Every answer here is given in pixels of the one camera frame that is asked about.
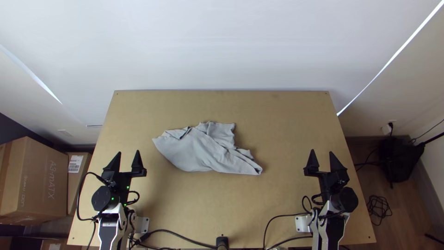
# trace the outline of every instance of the black device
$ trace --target black device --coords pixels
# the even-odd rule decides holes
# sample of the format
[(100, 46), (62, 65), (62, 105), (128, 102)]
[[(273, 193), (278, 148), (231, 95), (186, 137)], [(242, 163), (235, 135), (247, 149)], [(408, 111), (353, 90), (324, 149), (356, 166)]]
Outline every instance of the black device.
[[(295, 220), (298, 232), (313, 234), (312, 250), (337, 250), (350, 213), (358, 206), (358, 197), (353, 189), (345, 187), (350, 180), (347, 168), (332, 152), (329, 156), (330, 172), (319, 171), (314, 150), (310, 151), (304, 167), (304, 175), (317, 177), (321, 188), (321, 193), (313, 195), (311, 200), (322, 208), (314, 207), (311, 214), (297, 216)], [(318, 197), (322, 198), (322, 202), (315, 200)]]
[(379, 162), (390, 186), (393, 188), (393, 182), (408, 180), (426, 145), (442, 136), (444, 132), (416, 146), (396, 137), (382, 140), (379, 143)]
[(134, 210), (127, 207), (131, 179), (147, 175), (143, 167), (139, 150), (136, 151), (130, 172), (120, 172), (121, 152), (118, 152), (111, 162), (103, 168), (99, 187), (92, 195), (91, 203), (98, 212), (100, 250), (126, 249), (128, 236), (134, 232), (148, 231), (148, 218), (137, 217)]

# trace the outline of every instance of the black cable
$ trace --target black cable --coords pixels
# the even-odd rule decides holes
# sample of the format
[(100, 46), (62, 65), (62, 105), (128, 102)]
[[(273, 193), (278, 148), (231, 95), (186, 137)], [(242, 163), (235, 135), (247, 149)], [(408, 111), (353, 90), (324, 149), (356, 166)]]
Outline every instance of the black cable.
[(80, 213), (80, 212), (79, 212), (80, 194), (81, 194), (81, 192), (82, 192), (83, 183), (85, 182), (85, 179), (86, 179), (86, 176), (87, 176), (87, 175), (94, 175), (94, 176), (96, 176), (96, 178), (97, 178), (99, 181), (101, 181), (102, 183), (106, 183), (105, 180), (102, 179), (102, 177), (100, 177), (99, 175), (97, 175), (96, 173), (93, 173), (93, 172), (87, 172), (87, 173), (83, 176), (82, 181), (80, 182), (80, 185), (79, 185), (79, 192), (77, 193), (77, 211), (76, 211), (76, 215), (77, 215), (77, 219), (79, 219), (80, 221), (86, 221), (86, 220), (96, 221), (97, 219), (95, 219), (94, 217), (93, 217), (93, 218), (82, 219), (82, 218), (80, 218), (80, 215), (79, 215), (79, 213)]
[(300, 212), (300, 213), (295, 213), (295, 214), (283, 214), (283, 215), (277, 215), (277, 216), (271, 218), (271, 219), (268, 221), (267, 226), (265, 227), (265, 231), (264, 231), (264, 240), (263, 240), (263, 242), (262, 242), (262, 243), (263, 243), (264, 250), (265, 250), (265, 236), (266, 236), (266, 234), (267, 234), (268, 226), (270, 225), (270, 223), (271, 223), (272, 220), (274, 220), (274, 219), (276, 219), (276, 218), (279, 218), (279, 217), (299, 216), (299, 215), (305, 215), (305, 214), (310, 214), (310, 213), (309, 213), (309, 212)]
[(324, 205), (324, 202), (315, 200), (316, 198), (321, 197), (321, 196), (322, 196), (322, 193), (315, 194), (315, 195), (311, 196), (311, 201), (318, 206), (322, 206), (322, 205)]
[(378, 149), (378, 148), (375, 148), (374, 150), (372, 150), (372, 151), (369, 153), (369, 155), (368, 155), (367, 158), (365, 159), (365, 162), (364, 162), (364, 163), (358, 163), (358, 164), (355, 164), (355, 166), (360, 166), (360, 165), (361, 165), (361, 167), (358, 168), (358, 169), (356, 170), (356, 172), (358, 172), (358, 171), (359, 171), (361, 168), (363, 168), (365, 165), (370, 164), (370, 162), (368, 162), (368, 161), (369, 161), (369, 158), (370, 158), (370, 156), (371, 156), (374, 152), (376, 152), (377, 149)]
[(286, 242), (289, 242), (289, 241), (292, 241), (292, 240), (304, 239), (304, 238), (313, 238), (313, 236), (300, 236), (300, 237), (289, 238), (289, 239), (286, 239), (286, 240), (284, 240), (284, 241), (282, 241), (282, 242), (279, 242), (279, 243), (273, 245), (273, 246), (270, 247), (269, 249), (273, 249), (273, 248), (275, 248), (275, 247), (278, 247), (279, 245), (282, 245), (282, 244), (284, 244), (284, 243), (286, 243)]
[[(132, 237), (128, 237), (128, 239), (130, 240), (130, 242), (133, 242), (132, 246), (129, 248), (129, 250), (131, 250), (131, 249), (136, 245), (136, 244), (134, 243), (134, 242), (136, 242), (136, 241), (133, 240)], [(142, 243), (138, 243), (137, 245), (142, 246), (142, 247), (144, 247), (144, 248), (153, 249), (153, 250), (175, 250), (174, 248), (169, 248), (169, 247), (160, 247), (160, 248), (157, 248), (157, 247), (147, 246), (147, 245), (144, 245), (144, 244), (142, 244)]]
[(310, 211), (309, 211), (308, 209), (305, 208), (305, 205), (304, 205), (304, 199), (305, 199), (305, 198), (307, 198), (307, 199), (308, 199), (308, 202), (310, 203), (310, 210), (313, 209), (313, 206), (311, 205), (310, 198), (309, 198), (308, 196), (306, 196), (306, 195), (304, 195), (304, 197), (302, 197), (302, 208), (303, 208), (307, 213), (310, 213)]
[(183, 239), (183, 240), (186, 240), (186, 241), (188, 241), (188, 242), (191, 242), (191, 243), (193, 243), (193, 244), (196, 244), (196, 245), (199, 245), (199, 246), (203, 246), (203, 247), (206, 247), (206, 248), (210, 248), (210, 249), (217, 249), (217, 248), (216, 248), (215, 246), (213, 246), (213, 245), (209, 245), (209, 244), (201, 243), (201, 242), (199, 242), (199, 241), (192, 240), (192, 239), (190, 239), (190, 238), (187, 238), (187, 237), (185, 237), (185, 236), (182, 236), (182, 235), (180, 235), (180, 234), (178, 234), (178, 233), (176, 233), (176, 232), (173, 232), (173, 231), (170, 231), (170, 230), (167, 230), (167, 229), (157, 229), (157, 230), (154, 230), (154, 231), (152, 231), (152, 232), (148, 232), (148, 233), (142, 235), (138, 240), (136, 240), (136, 241), (134, 242), (135, 245), (141, 245), (140, 242), (143, 242), (144, 240), (148, 239), (153, 233), (157, 233), (157, 232), (167, 232), (167, 233), (170, 233), (170, 234), (172, 234), (172, 235), (174, 235), (174, 236), (176, 236), (176, 237), (179, 237), (179, 238), (181, 238), (181, 239)]
[(411, 139), (409, 142), (411, 142), (411, 143), (415, 143), (417, 139), (419, 139), (419, 138), (422, 137), (423, 135), (425, 135), (425, 134), (427, 134), (428, 132), (430, 132), (432, 129), (434, 129), (436, 126), (438, 126), (439, 124), (441, 124), (443, 121), (444, 121), (444, 119), (442, 119), (440, 122), (436, 123), (432, 128), (430, 128), (429, 130), (427, 130), (424, 134), (422, 134), (422, 135), (420, 135), (420, 136), (418, 136), (418, 137), (416, 137), (416, 138)]
[(387, 199), (382, 196), (370, 195), (369, 202), (367, 202), (367, 210), (369, 215), (375, 215), (376, 217), (380, 218), (379, 223), (374, 223), (372, 221), (372, 224), (375, 226), (381, 225), (382, 219), (385, 217), (393, 215)]
[(389, 122), (388, 125), (390, 126), (390, 137), (392, 137), (392, 133), (393, 133), (393, 122)]
[(89, 249), (89, 246), (91, 245), (91, 242), (93, 241), (94, 234), (96, 233), (96, 222), (94, 221), (93, 224), (94, 224), (94, 230), (92, 231), (91, 239), (89, 239), (89, 243), (88, 243), (88, 246), (86, 247), (86, 250)]
[(129, 201), (129, 202), (126, 204), (127, 206), (132, 205), (132, 204), (134, 204), (134, 203), (136, 203), (136, 202), (139, 201), (139, 199), (140, 199), (140, 194), (139, 194), (137, 191), (129, 191), (128, 193), (134, 193), (134, 194), (137, 194), (137, 198), (134, 199), (134, 200), (132, 200), (132, 201)]
[(80, 185), (79, 185), (79, 193), (77, 194), (77, 211), (76, 211), (77, 219), (79, 219), (80, 221), (87, 221), (87, 220), (90, 220), (90, 221), (92, 221), (92, 223), (93, 223), (93, 225), (94, 225), (94, 230), (93, 230), (93, 232), (92, 232), (91, 239), (89, 240), (89, 243), (88, 243), (88, 246), (86, 247), (86, 250), (89, 249), (89, 246), (91, 245), (91, 242), (93, 241), (94, 234), (95, 234), (95, 232), (96, 232), (96, 223), (98, 223), (98, 221), (97, 221), (97, 217), (98, 217), (99, 215), (101, 215), (102, 212), (103, 212), (103, 211), (100, 211), (97, 215), (93, 216), (92, 218), (87, 218), (87, 219), (82, 219), (82, 218), (80, 218), (80, 214), (79, 214), (79, 210), (80, 210), (80, 209), (79, 209), (80, 193), (82, 192), (83, 184), (84, 184), (84, 182), (85, 182), (85, 179), (86, 179), (86, 176), (87, 176), (87, 175), (94, 175), (94, 176), (96, 176), (96, 178), (97, 178), (99, 181), (101, 181), (102, 183), (106, 183), (106, 181), (105, 181), (102, 177), (100, 177), (99, 175), (97, 175), (96, 173), (93, 173), (93, 172), (87, 172), (87, 173), (83, 176), (82, 181), (80, 182)]
[(319, 219), (331, 218), (331, 217), (334, 217), (334, 216), (336, 216), (336, 215), (341, 215), (341, 214), (343, 214), (344, 212), (345, 212), (345, 211), (339, 211), (339, 212), (329, 213), (329, 214), (326, 214), (326, 215), (320, 215), (320, 216), (318, 216), (318, 218), (319, 218)]

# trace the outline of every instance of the mdf board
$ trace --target mdf board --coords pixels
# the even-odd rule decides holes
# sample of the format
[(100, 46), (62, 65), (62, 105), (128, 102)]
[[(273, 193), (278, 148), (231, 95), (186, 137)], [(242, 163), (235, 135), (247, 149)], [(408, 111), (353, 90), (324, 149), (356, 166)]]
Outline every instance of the mdf board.
[[(236, 123), (235, 145), (250, 149), (264, 169), (259, 176), (184, 172), (154, 146), (164, 130), (196, 126), (199, 122)], [(320, 171), (329, 171), (329, 151), (348, 168), (359, 205), (351, 213), (341, 244), (375, 242), (356, 172), (328, 92), (300, 91), (116, 91), (92, 157), (90, 171), (102, 168), (119, 151), (121, 171), (130, 171), (140, 150), (147, 176), (134, 178), (130, 190), (140, 200), (131, 206), (150, 217), (149, 230), (169, 229), (194, 240), (214, 244), (224, 234), (232, 248), (262, 248), (270, 218), (303, 212), (301, 200), (320, 192), (318, 179), (304, 176), (310, 150)], [(85, 181), (80, 215), (95, 215), (91, 196), (101, 183)], [(93, 226), (74, 218), (69, 244), (86, 245)], [(294, 218), (274, 220), (267, 232), (268, 247), (297, 233)], [(148, 245), (196, 248), (166, 233), (153, 234)], [(92, 245), (99, 245), (95, 236)], [(311, 239), (283, 246), (310, 246)]]

